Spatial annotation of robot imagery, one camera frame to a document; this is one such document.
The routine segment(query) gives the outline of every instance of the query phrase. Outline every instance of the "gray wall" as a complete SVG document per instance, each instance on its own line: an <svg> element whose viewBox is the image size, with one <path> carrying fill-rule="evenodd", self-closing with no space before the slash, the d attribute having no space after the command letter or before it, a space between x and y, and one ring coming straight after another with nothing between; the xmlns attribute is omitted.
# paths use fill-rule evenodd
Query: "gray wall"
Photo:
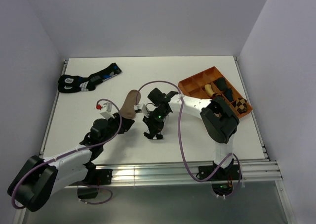
<svg viewBox="0 0 316 224"><path fill-rule="evenodd" d="M68 57L239 55L266 0L28 0Z"/></svg>
<svg viewBox="0 0 316 224"><path fill-rule="evenodd" d="M315 223L316 0L267 0L240 67L299 223Z"/></svg>
<svg viewBox="0 0 316 224"><path fill-rule="evenodd" d="M0 22L0 223L8 224L6 190L40 150L62 61L26 0L0 0Z"/></svg>

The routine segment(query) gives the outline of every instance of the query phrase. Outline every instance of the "tan sock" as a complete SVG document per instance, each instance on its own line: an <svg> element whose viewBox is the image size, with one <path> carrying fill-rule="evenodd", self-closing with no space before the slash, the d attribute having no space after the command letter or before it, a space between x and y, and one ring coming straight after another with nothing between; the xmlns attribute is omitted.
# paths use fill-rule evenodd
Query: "tan sock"
<svg viewBox="0 0 316 224"><path fill-rule="evenodd" d="M137 96L138 91L137 90L131 90L124 101L124 104L122 108L120 109L120 113L122 117L126 119L134 119L136 116L134 105L138 104L141 98L140 93Z"/></svg>

